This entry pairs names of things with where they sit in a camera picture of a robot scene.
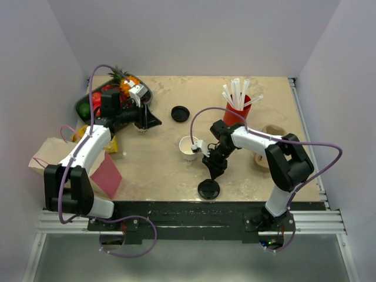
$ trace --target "yellow bag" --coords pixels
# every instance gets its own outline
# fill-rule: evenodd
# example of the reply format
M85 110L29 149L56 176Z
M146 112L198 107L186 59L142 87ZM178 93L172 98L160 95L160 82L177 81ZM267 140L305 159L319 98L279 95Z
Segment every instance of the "yellow bag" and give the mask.
M84 125L84 126L82 126L82 127L77 131L78 134L79 134L79 136L80 136L80 138L82 138L83 135L85 134L85 132L86 132L86 128L88 128L88 125ZM72 142L78 142L78 138L77 138L77 135L76 135L76 134L74 134L74 135L72 136ZM117 152L117 150L118 150L118 142L116 141L116 136L114 136L114 137L112 138L112 140L110 141L110 143L108 143L108 144L104 147L104 149L105 149L109 154L111 154L111 153L116 153L116 152Z

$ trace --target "cup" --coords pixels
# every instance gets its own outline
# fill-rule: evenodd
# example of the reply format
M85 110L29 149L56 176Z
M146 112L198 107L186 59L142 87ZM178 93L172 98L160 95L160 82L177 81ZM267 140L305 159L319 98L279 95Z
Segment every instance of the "cup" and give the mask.
M193 137L193 141L196 142L198 141L198 139L196 137ZM182 157L188 162L192 162L197 158L197 153L192 152L191 146L192 141L190 140L190 136L183 137L179 142L179 149Z
M244 99L244 104L249 102L249 101L251 101L251 98L250 98L250 96L246 95L246 97ZM251 109L251 106L252 106L252 104L250 104L249 106L246 106L244 108L244 110L235 110L233 107L231 107L231 105L229 103L227 103L226 109L230 110L234 113L237 113L238 115L247 119L247 116L248 116L249 110ZM244 121L240 117L233 115L232 113L230 113L228 111L226 111L224 113L223 121L225 122L225 124L227 126L234 125L235 123L243 123L244 124Z

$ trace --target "red cup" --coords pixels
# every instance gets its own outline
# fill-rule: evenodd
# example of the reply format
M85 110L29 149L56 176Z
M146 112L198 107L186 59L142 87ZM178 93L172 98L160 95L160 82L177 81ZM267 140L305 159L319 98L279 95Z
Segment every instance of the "red cup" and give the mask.
M249 102L249 101L251 101L251 98L250 98L250 96L246 95L246 98L244 99L244 104ZM251 106L252 106L252 104L250 104L249 106L246 106L244 108L244 110L235 110L233 107L231 107L231 105L229 103L227 103L226 109L230 110L234 113L237 113L238 115L247 119L247 116L248 116L249 110L251 109ZM228 111L226 111L224 113L223 121L228 126L234 125L235 123L244 124L244 121L240 117L233 115L232 113L230 113Z

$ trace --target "black basket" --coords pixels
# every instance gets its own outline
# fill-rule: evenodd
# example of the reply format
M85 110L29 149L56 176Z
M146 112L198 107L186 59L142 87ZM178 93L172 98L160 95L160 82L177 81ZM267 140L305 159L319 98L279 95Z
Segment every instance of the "black basket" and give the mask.
M147 98L147 102L145 102L145 104L149 105L153 99L153 93L152 91L149 89L149 87L147 87L147 85L145 83L143 83L143 81L141 79L139 79L137 76L135 75L132 75L130 74L129 72L125 73L125 75L127 76L132 76L134 78L136 78L143 86L146 87L147 89L147 92L145 93L144 97ZM93 89L92 93L94 92L102 92L102 88L107 86L107 85L113 85L115 84L115 79L111 79L107 82L105 82L104 84L100 85L99 87L97 87L96 89ZM83 103L89 103L89 94L85 95L84 97L82 97L81 99L79 99L76 104L75 104L75 110L76 110L76 113L78 115L78 117L80 118L80 120L82 120L85 124L89 125L90 124L90 117L89 118L84 118L83 116L80 115L79 113L79 108L80 106L83 104Z

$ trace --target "round black lid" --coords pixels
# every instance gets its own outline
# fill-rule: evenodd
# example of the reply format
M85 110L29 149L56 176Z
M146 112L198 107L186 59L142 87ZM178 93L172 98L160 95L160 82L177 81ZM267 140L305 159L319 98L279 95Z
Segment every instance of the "round black lid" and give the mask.
M183 106L173 107L171 110L171 117L176 122L185 122L189 118L189 110Z
M199 184L199 194L205 200L214 200L219 195L219 184L212 179L206 179Z

